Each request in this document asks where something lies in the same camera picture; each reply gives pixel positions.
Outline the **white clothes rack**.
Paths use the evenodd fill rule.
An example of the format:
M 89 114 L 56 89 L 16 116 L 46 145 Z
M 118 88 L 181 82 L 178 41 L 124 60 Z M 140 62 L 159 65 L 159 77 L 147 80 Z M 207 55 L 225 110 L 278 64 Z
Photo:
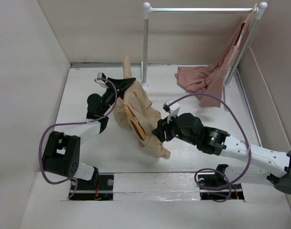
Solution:
M 256 14 L 250 22 L 249 34 L 241 49 L 238 51 L 236 58 L 230 65 L 228 72 L 224 78 L 224 87 L 222 92 L 223 102 L 226 102 L 227 93 L 231 87 L 231 80 L 238 67 L 238 64 L 247 48 L 254 30 L 261 20 L 268 4 L 261 2 L 257 6 Z M 148 65 L 148 36 L 149 36 L 149 18 L 152 13 L 246 13 L 250 14 L 253 8 L 153 8 L 150 3 L 143 4 L 143 18 L 144 18 L 144 36 L 143 36 L 143 60 L 141 62 L 141 85 L 147 88 L 149 83 L 147 80 L 147 65 Z

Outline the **pink t shirt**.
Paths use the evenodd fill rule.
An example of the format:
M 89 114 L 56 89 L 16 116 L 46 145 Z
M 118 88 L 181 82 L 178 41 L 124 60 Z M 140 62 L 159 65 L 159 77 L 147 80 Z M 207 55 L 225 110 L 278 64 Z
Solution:
M 226 47 L 218 59 L 208 66 L 178 67 L 175 78 L 177 84 L 188 92 L 205 93 L 216 98 L 222 98 L 224 78 L 230 65 L 237 56 L 249 34 L 250 23 L 240 45 L 236 45 L 241 28 L 247 17 L 241 22 L 232 34 Z

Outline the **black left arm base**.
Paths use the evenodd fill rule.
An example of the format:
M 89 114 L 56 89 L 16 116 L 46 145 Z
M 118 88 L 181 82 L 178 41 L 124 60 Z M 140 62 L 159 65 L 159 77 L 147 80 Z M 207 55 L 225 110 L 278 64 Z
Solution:
M 76 201 L 111 201 L 113 200 L 113 173 L 99 173 L 94 183 L 78 179 L 77 189 L 70 197 L 70 200 Z

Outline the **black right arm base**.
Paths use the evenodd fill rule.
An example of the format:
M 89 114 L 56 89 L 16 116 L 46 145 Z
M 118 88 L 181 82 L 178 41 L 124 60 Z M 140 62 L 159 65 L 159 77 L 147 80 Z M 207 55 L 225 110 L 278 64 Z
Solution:
M 226 200 L 244 200 L 241 184 L 228 185 L 227 164 L 219 164 L 216 169 L 201 169 L 195 173 L 194 181 L 200 190 L 201 200 L 225 202 Z

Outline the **wooden hanger with pink shirt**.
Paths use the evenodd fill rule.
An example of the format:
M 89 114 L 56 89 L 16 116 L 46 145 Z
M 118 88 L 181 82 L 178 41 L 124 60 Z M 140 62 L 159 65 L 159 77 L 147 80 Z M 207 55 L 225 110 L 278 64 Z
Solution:
M 236 45 L 240 45 L 241 44 L 241 41 L 243 39 L 243 36 L 248 28 L 248 25 L 249 23 L 251 22 L 251 20 L 253 19 L 254 15 L 256 14 L 256 11 L 257 11 L 257 6 L 258 4 L 255 3 L 253 9 L 252 9 L 252 12 L 248 15 L 246 21 L 244 22 L 244 26 L 241 28 L 241 31 L 240 31 L 240 34 L 239 34 L 239 37 L 237 39 L 237 42 L 236 42 Z

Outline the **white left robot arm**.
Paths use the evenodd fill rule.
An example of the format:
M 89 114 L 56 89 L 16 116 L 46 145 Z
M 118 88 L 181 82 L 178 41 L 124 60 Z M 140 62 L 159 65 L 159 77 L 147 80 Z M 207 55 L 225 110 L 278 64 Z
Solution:
M 115 109 L 117 99 L 123 98 L 135 81 L 135 78 L 107 78 L 99 73 L 95 82 L 105 88 L 105 92 L 87 98 L 86 119 L 70 123 L 72 128 L 66 132 L 51 131 L 56 125 L 45 130 L 39 145 L 39 163 L 44 179 L 47 179 L 45 173 L 49 172 L 66 180 L 82 180 L 88 189 L 98 186 L 97 168 L 80 162 L 80 146 L 106 129 L 108 116 Z M 43 143 L 45 137 L 48 138 L 46 144 Z

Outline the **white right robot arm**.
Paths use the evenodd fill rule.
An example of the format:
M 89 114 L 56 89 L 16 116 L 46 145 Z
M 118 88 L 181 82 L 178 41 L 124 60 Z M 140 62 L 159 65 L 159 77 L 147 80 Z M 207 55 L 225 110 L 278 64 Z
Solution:
M 247 145 L 228 132 L 204 126 L 191 113 L 158 121 L 152 133 L 163 143 L 180 139 L 208 155 L 236 159 L 246 163 L 245 168 L 219 164 L 216 169 L 200 169 L 195 182 L 203 189 L 222 190 L 230 183 L 264 184 L 291 195 L 291 150 L 280 152 L 256 145 Z

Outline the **beige t shirt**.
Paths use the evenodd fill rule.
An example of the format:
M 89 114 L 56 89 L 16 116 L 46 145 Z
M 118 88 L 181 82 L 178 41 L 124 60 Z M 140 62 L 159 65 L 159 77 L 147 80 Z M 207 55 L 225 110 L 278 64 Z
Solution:
M 140 140 L 132 128 L 130 120 L 124 111 L 124 105 L 127 105 L 138 119 L 146 134 L 145 141 Z M 139 145 L 145 153 L 155 158 L 170 158 L 170 151 L 164 148 L 152 133 L 152 130 L 157 127 L 157 122 L 161 119 L 161 113 L 152 107 L 152 101 L 148 98 L 139 81 L 136 80 L 124 93 L 123 99 L 117 99 L 113 114 L 119 126 L 130 128 L 134 132 L 135 138 L 138 139 Z

